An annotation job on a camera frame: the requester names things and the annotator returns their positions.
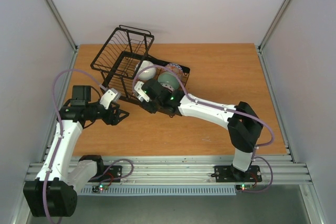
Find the red white patterned bowl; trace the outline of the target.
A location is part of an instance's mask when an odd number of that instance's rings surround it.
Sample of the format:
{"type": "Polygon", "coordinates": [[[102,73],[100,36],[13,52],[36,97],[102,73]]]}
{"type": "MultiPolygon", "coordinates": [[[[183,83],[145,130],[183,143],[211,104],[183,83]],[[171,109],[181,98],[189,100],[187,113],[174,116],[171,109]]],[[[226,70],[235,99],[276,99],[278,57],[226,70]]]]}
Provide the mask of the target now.
{"type": "Polygon", "coordinates": [[[174,88],[171,85],[167,84],[167,83],[162,83],[161,86],[163,86],[164,88],[169,89],[170,91],[174,91],[174,88]]]}

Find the teal green bowl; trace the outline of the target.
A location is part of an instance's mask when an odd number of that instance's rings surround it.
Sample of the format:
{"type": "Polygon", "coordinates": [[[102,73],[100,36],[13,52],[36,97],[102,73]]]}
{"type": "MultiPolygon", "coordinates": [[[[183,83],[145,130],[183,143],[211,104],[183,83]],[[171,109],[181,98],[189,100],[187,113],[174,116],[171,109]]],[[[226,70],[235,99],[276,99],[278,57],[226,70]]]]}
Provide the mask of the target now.
{"type": "Polygon", "coordinates": [[[161,85],[162,83],[167,83],[171,85],[174,90],[177,90],[180,87],[178,79],[170,74],[169,72],[164,72],[158,76],[158,82],[161,85]]]}

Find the white ceramic bowl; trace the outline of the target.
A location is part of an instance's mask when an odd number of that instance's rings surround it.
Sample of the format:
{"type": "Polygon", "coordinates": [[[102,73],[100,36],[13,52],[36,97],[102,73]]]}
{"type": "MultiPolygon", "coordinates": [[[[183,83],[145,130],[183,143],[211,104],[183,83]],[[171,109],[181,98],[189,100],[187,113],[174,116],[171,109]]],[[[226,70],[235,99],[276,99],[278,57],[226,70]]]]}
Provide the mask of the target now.
{"type": "MultiPolygon", "coordinates": [[[[138,73],[138,71],[140,71],[140,70],[142,70],[146,67],[153,66],[153,65],[154,64],[152,62],[148,61],[148,60],[138,62],[134,67],[135,73],[138,73]]],[[[139,74],[139,76],[136,78],[136,80],[147,81],[149,79],[154,78],[156,76],[156,73],[157,73],[157,68],[156,67],[146,69],[139,74]]]]}

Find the blue orange patterned bowl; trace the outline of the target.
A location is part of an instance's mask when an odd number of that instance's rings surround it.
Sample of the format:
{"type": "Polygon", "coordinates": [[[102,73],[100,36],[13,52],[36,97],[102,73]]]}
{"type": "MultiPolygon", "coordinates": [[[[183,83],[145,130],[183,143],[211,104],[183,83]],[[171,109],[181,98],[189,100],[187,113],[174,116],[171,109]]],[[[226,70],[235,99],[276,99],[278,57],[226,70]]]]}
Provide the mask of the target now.
{"type": "Polygon", "coordinates": [[[179,79],[182,78],[183,69],[180,65],[175,64],[175,63],[169,63],[165,67],[168,68],[169,70],[171,70],[172,72],[174,72],[178,76],[179,79]]]}

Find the black wire dish rack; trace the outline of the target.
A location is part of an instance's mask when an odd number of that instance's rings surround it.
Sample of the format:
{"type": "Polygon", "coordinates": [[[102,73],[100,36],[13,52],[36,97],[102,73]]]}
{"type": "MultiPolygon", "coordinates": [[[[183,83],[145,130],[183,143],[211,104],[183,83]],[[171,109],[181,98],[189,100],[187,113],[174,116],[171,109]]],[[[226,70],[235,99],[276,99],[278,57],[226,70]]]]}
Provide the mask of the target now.
{"type": "Polygon", "coordinates": [[[139,70],[138,63],[148,60],[161,67],[169,64],[168,61],[149,55],[153,42],[154,36],[150,31],[119,25],[109,36],[90,66],[93,70],[100,71],[103,77],[103,87],[115,88],[121,92],[120,100],[139,105],[150,113],[161,112],[170,117],[181,116],[177,106],[184,95],[182,88],[173,92],[175,97],[172,101],[166,100],[161,105],[141,102],[132,91],[132,82],[139,70]]]}

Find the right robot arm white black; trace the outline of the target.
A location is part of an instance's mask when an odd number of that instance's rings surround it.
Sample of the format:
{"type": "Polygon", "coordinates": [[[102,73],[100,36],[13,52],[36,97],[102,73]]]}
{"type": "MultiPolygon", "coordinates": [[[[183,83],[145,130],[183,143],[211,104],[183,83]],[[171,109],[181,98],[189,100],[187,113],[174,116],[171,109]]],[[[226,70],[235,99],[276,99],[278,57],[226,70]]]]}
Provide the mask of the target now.
{"type": "Polygon", "coordinates": [[[235,148],[229,174],[236,182],[249,176],[254,148],[263,125],[248,103],[227,105],[210,102],[185,94],[183,90],[171,91],[155,79],[137,81],[134,93],[140,106],[149,113],[159,111],[170,117],[189,116],[226,129],[235,148]]]}

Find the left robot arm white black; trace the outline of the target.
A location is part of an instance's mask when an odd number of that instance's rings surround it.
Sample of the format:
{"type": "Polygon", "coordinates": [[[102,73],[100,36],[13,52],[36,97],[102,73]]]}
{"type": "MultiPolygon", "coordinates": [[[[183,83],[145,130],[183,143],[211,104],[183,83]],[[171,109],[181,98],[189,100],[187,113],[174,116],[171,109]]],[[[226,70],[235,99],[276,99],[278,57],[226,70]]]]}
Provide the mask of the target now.
{"type": "Polygon", "coordinates": [[[73,86],[72,97],[60,108],[56,132],[47,158],[36,178],[24,184],[23,193],[34,217],[70,217],[77,206],[78,193],[87,182],[102,182],[109,172],[100,155],[82,156],[70,172],[69,164],[86,122],[101,120],[117,125],[129,113],[117,104],[120,92],[108,89],[91,101],[91,86],[73,86]]]}

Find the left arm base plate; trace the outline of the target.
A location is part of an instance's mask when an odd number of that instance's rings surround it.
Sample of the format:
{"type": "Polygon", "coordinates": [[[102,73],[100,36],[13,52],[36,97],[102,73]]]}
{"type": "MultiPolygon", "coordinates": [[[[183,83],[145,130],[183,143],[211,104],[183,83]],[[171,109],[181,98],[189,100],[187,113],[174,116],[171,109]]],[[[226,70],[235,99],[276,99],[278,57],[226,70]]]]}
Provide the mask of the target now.
{"type": "Polygon", "coordinates": [[[89,182],[92,183],[97,183],[97,182],[101,182],[103,180],[107,180],[108,182],[111,181],[111,179],[113,178],[113,183],[118,183],[120,182],[120,177],[122,176],[122,166],[121,165],[113,165],[109,168],[109,170],[102,175],[99,178],[96,179],[90,179],[89,182]]]}

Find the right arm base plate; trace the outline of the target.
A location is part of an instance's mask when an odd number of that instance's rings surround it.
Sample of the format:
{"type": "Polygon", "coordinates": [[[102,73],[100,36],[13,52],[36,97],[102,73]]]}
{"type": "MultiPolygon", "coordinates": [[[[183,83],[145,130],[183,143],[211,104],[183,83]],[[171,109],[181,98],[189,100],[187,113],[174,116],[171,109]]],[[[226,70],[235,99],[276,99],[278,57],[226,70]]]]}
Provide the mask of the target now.
{"type": "Polygon", "coordinates": [[[251,165],[246,172],[242,172],[232,165],[217,165],[211,174],[217,183],[262,182],[260,167],[251,165]]]}

